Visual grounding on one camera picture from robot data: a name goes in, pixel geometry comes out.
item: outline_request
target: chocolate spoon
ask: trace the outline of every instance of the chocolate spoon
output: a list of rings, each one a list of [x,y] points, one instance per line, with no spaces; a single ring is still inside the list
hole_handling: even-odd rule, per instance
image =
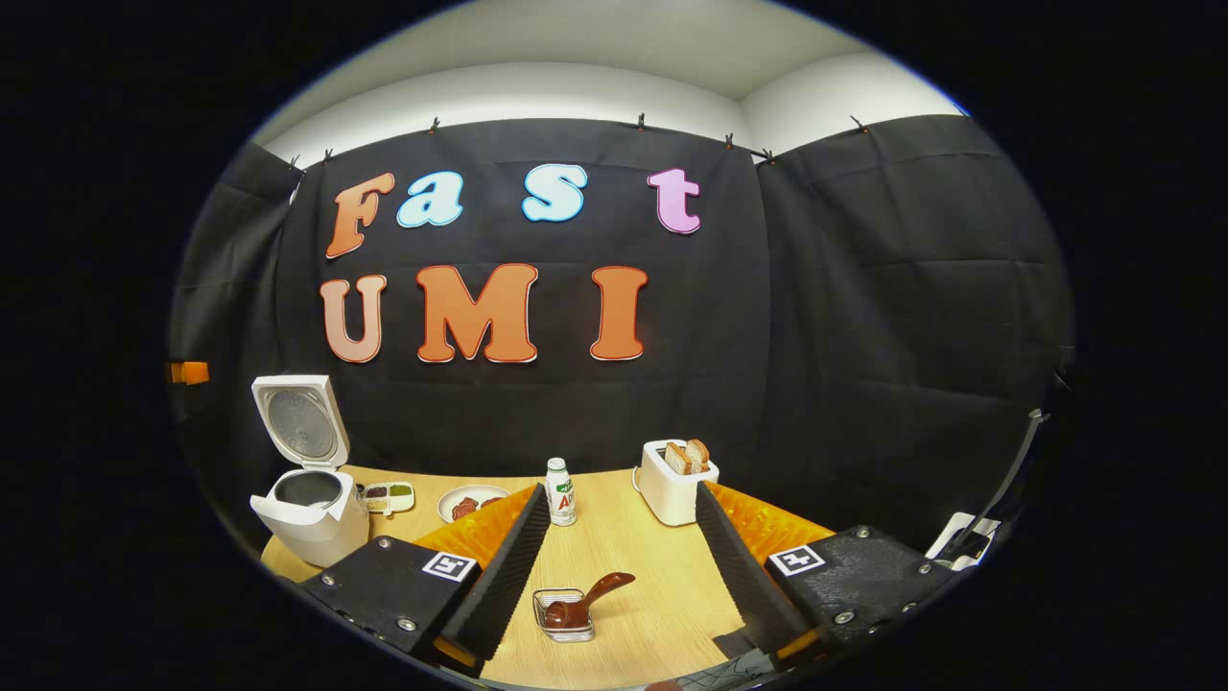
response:
[[[546,628],[583,628],[588,626],[588,608],[602,595],[621,588],[635,581],[630,573],[610,573],[603,576],[592,590],[578,603],[550,603],[545,609],[543,621]]]

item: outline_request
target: bottle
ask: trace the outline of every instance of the bottle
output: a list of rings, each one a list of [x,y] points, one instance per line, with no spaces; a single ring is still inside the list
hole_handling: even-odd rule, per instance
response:
[[[550,502],[550,523],[571,525],[576,523],[576,495],[571,490],[567,464],[559,458],[545,464],[545,496]]]

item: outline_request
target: bread slice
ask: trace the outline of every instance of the bread slice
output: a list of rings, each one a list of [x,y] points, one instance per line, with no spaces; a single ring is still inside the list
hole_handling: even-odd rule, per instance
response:
[[[686,452],[673,442],[666,444],[666,464],[678,475],[690,475],[691,473],[691,461],[686,457]]]
[[[707,473],[707,447],[704,446],[699,439],[691,439],[686,443],[686,458],[690,459],[691,473]]]

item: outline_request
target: wooden table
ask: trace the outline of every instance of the wooden table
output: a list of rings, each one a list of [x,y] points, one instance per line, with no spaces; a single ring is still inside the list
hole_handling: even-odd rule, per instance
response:
[[[371,535],[413,541],[443,527],[436,503],[465,485],[494,485],[510,492],[538,477],[445,477],[357,466],[341,469],[356,482],[409,481],[414,508],[371,517]],[[573,475],[577,520],[551,525],[524,594],[483,679],[575,691],[618,689],[675,679],[728,658],[712,638],[742,628],[738,615],[698,525],[670,528],[652,514],[631,487],[631,469]],[[303,582],[321,572],[290,554],[274,536],[260,561],[274,573]],[[533,619],[539,588],[588,590],[598,578],[621,571],[636,582],[593,606],[597,636],[587,643],[555,643]]]

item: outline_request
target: metal basket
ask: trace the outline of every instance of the metal basket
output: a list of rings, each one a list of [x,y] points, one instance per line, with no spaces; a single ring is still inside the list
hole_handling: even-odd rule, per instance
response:
[[[540,628],[550,639],[558,643],[581,643],[592,641],[597,631],[593,628],[593,614],[588,612],[588,626],[580,628],[549,628],[545,626],[545,609],[551,603],[578,603],[585,599],[585,592],[578,588],[544,588],[533,592],[533,615]]]

